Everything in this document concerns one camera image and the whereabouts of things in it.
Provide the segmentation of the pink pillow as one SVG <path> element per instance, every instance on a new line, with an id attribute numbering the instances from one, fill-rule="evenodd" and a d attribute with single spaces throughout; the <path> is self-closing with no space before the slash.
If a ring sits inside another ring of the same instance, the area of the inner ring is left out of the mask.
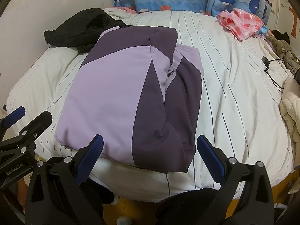
<path id="1" fill-rule="evenodd" d="M 129 7 L 115 7 L 115 8 L 119 9 L 119 10 L 124 10 L 124 11 L 126 11 L 127 14 L 137 14 L 136 10 L 129 8 Z"/>

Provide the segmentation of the pink checkered cloth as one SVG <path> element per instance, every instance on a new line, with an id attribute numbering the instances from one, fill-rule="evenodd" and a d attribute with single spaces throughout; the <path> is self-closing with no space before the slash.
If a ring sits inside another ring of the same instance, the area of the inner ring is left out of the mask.
<path id="1" fill-rule="evenodd" d="M 217 19 L 218 23 L 239 41 L 246 40 L 264 26 L 264 22 L 259 17 L 238 8 L 234 8 L 232 12 L 220 12 Z"/>

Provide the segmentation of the orange tree wall decal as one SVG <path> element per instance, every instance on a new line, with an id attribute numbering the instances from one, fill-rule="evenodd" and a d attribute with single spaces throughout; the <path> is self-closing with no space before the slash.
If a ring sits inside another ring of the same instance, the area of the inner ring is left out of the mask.
<path id="1" fill-rule="evenodd" d="M 293 26 L 292 26 L 292 30 L 291 30 L 291 35 L 295 39 L 297 39 L 297 14 L 296 14 L 296 11 L 292 7 L 289 7 L 289 10 L 291 11 L 291 13 L 293 15 Z"/>

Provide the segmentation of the white striped duvet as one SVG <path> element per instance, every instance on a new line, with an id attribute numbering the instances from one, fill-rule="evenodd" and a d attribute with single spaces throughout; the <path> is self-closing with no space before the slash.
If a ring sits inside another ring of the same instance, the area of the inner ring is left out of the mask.
<path id="1" fill-rule="evenodd" d="M 127 14 L 107 8 L 113 18 L 133 26 L 173 27 L 181 44 L 200 52 L 204 68 L 197 134 L 205 135 L 228 157 L 241 163 L 262 161 L 272 186 L 293 171 L 294 149 L 280 115 L 280 87 L 290 76 L 284 64 L 261 38 L 239 42 L 216 18 L 190 11 L 154 11 Z M 85 56 L 75 49 L 49 48 L 11 89 L 7 110 L 22 106 L 25 116 L 14 126 L 19 132 L 41 112 L 51 112 L 50 127 L 36 141 L 43 159 L 75 155 L 54 137 L 56 124 L 71 83 Z M 99 159 L 91 173 L 94 181 L 116 195 L 159 202 L 169 196 L 202 188 L 218 189 L 200 155 L 187 173 L 162 174 Z"/>

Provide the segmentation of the purple two-tone jacket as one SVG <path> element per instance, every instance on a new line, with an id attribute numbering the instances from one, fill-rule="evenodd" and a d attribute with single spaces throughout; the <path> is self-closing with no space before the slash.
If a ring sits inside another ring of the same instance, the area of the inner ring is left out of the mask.
<path id="1" fill-rule="evenodd" d="M 104 31 L 80 66 L 55 131 L 80 149 L 101 135 L 102 156 L 160 173 L 187 172 L 195 155 L 203 68 L 174 28 Z"/>

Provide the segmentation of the cream padded coat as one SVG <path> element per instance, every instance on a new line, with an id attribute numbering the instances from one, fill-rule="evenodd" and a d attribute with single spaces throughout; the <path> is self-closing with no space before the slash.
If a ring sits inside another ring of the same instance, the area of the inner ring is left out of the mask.
<path id="1" fill-rule="evenodd" d="M 299 169 L 299 84 L 291 76 L 285 80 L 279 108 L 292 139 L 293 169 L 297 170 Z"/>

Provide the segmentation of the black garment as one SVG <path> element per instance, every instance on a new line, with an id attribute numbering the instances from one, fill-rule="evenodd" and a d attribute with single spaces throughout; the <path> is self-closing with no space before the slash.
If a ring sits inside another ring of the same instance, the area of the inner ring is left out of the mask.
<path id="1" fill-rule="evenodd" d="M 113 27 L 128 27 L 100 8 L 78 12 L 57 29 L 45 31 L 45 42 L 55 47 L 75 47 L 78 53 L 88 53 L 95 46 L 101 33 Z"/>

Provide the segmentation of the olive green jacket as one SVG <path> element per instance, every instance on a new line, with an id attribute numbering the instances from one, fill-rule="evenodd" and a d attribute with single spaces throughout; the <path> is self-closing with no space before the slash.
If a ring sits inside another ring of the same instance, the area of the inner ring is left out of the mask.
<path id="1" fill-rule="evenodd" d="M 275 48 L 276 54 L 279 59 L 285 64 L 285 67 L 295 74 L 299 69 L 299 59 L 293 52 L 291 46 L 284 40 L 278 40 L 274 36 L 266 37 L 273 47 Z"/>

